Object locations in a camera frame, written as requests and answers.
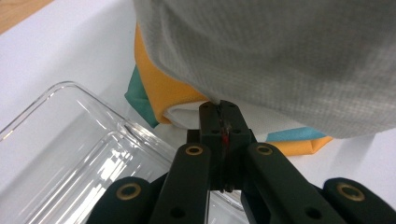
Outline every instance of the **clear plastic container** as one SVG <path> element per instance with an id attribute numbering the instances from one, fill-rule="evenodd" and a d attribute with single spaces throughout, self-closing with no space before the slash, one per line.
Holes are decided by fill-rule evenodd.
<path id="1" fill-rule="evenodd" d="M 0 132 L 0 223 L 84 223 L 115 180 L 151 182 L 175 152 L 78 84 L 54 85 Z M 248 223 L 238 197 L 211 193 L 208 223 Z"/>

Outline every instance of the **black mechanical linkage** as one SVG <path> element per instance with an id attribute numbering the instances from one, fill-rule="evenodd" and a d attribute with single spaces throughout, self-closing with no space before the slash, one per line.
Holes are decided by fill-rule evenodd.
<path id="1" fill-rule="evenodd" d="M 189 130 L 171 169 L 152 183 L 113 183 L 88 223 L 206 223 L 209 191 L 241 190 L 249 223 L 396 223 L 396 212 L 363 185 L 344 178 L 323 189 L 278 148 L 257 143 L 230 102 L 200 106 L 200 130 Z"/>

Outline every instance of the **white table surface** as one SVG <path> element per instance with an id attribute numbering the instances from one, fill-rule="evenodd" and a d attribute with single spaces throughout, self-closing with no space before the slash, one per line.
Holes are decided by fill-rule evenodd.
<path id="1" fill-rule="evenodd" d="M 134 28 L 132 0 L 59 0 L 0 35 L 0 130 L 66 80 L 148 127 L 123 96 L 134 69 Z M 328 178 L 351 178 L 396 208 L 395 158 L 396 130 L 390 130 L 333 140 L 313 156 L 290 160 L 319 187 Z"/>

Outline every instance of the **gray fabric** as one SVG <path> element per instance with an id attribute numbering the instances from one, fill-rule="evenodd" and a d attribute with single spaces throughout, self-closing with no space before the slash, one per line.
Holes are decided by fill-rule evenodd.
<path id="1" fill-rule="evenodd" d="M 396 1 L 134 0 L 150 59 L 334 137 L 396 127 Z"/>

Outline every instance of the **yellow cloth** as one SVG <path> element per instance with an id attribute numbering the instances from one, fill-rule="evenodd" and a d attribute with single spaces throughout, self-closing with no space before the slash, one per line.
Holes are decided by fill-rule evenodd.
<path id="1" fill-rule="evenodd" d="M 138 26 L 136 26 L 134 39 L 134 58 L 155 118 L 160 123 L 170 123 L 169 119 L 163 116 L 163 112 L 171 106 L 207 100 L 191 86 L 164 74 L 151 62 Z M 279 148 L 286 156 L 295 156 L 313 154 L 331 140 L 331 137 L 326 136 L 313 140 L 270 142 L 269 144 Z"/>
<path id="2" fill-rule="evenodd" d="M 285 156 L 298 156 L 314 154 L 330 141 L 332 141 L 332 137 L 326 136 L 312 140 L 268 142 L 268 144 L 279 148 Z"/>
<path id="3" fill-rule="evenodd" d="M 167 76 L 151 62 L 146 53 L 138 26 L 136 26 L 134 38 L 134 58 L 158 122 L 170 123 L 169 119 L 163 116 L 163 112 L 171 106 L 207 101 L 201 93 L 191 86 Z"/>

